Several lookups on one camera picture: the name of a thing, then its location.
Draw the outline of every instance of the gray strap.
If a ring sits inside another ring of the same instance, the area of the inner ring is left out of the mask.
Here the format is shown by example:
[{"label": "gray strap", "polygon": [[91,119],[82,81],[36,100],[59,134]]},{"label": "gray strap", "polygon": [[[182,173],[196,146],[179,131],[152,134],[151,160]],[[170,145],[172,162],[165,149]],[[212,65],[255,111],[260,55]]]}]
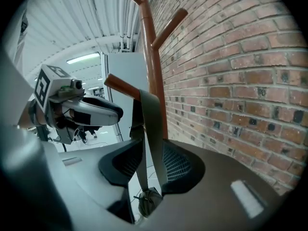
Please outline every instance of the gray strap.
[{"label": "gray strap", "polygon": [[144,192],[148,190],[149,187],[148,187],[148,176],[146,170],[146,154],[145,154],[142,108],[141,108],[141,103],[137,100],[134,100],[133,103],[133,117],[130,129],[130,138],[132,140],[142,139],[143,143],[142,160],[137,168],[137,176],[141,189]]},{"label": "gray strap", "polygon": [[141,102],[134,100],[133,103],[130,137],[132,139],[142,138],[143,140],[142,161],[138,166],[137,175],[141,189],[144,192],[148,189],[148,179],[143,125],[146,128],[153,165],[160,187],[167,183],[167,174],[163,163],[163,122],[159,99],[146,91],[139,91]]},{"label": "gray strap", "polygon": [[163,163],[163,120],[158,97],[140,91],[141,106],[150,152],[160,187],[167,183],[167,173]]}]

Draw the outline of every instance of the coat rack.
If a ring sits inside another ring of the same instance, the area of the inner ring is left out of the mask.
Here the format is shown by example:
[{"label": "coat rack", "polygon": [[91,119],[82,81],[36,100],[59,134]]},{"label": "coat rack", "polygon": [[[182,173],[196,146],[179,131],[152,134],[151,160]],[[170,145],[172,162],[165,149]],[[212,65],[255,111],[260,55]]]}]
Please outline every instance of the coat rack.
[{"label": "coat rack", "polygon": [[[171,35],[173,30],[181,23],[188,13],[185,9],[178,9],[172,19],[165,26],[164,30],[156,36],[149,1],[133,1],[139,5],[141,38],[144,58],[147,66],[149,91],[150,93],[156,95],[160,101],[160,109],[163,119],[163,138],[167,139],[167,115],[159,48],[164,44],[166,39]],[[105,85],[140,101],[138,89],[111,74],[108,75]]]}]

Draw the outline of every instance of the fluorescent light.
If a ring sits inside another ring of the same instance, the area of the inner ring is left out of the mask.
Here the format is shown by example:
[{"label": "fluorescent light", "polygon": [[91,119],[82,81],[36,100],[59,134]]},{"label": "fluorescent light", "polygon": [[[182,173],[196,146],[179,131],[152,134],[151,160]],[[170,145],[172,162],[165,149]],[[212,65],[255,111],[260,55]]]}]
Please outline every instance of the fluorescent light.
[{"label": "fluorescent light", "polygon": [[78,58],[67,60],[66,62],[68,64],[73,64],[73,63],[76,63],[76,62],[80,62],[80,61],[83,61],[83,60],[86,60],[86,59],[90,59],[90,58],[93,58],[93,57],[98,57],[98,56],[100,56],[100,54],[98,52],[96,52],[96,53],[93,53],[93,54],[89,54],[89,55],[85,55],[85,56],[80,56]]}]

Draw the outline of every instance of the pipe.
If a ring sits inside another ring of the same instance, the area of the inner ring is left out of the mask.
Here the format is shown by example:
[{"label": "pipe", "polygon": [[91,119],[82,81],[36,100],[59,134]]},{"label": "pipe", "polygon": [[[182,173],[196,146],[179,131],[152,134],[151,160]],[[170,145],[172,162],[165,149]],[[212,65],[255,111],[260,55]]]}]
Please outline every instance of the pipe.
[{"label": "pipe", "polygon": [[135,9],[135,13],[134,13],[134,18],[133,18],[133,25],[131,27],[131,34],[130,34],[130,44],[129,44],[129,50],[132,51],[132,46],[133,46],[133,38],[132,36],[135,34],[135,31],[136,31],[136,26],[137,26],[137,17],[138,17],[138,14],[139,14],[139,7],[136,6],[136,9]]},{"label": "pipe", "polygon": [[129,11],[128,11],[128,24],[127,24],[127,45],[126,48],[129,49],[130,41],[131,41],[131,29],[133,23],[133,15],[135,10],[135,3],[133,0],[130,0],[129,3]]},{"label": "pipe", "polygon": [[121,49],[124,49],[124,0],[119,1],[119,6]]}]

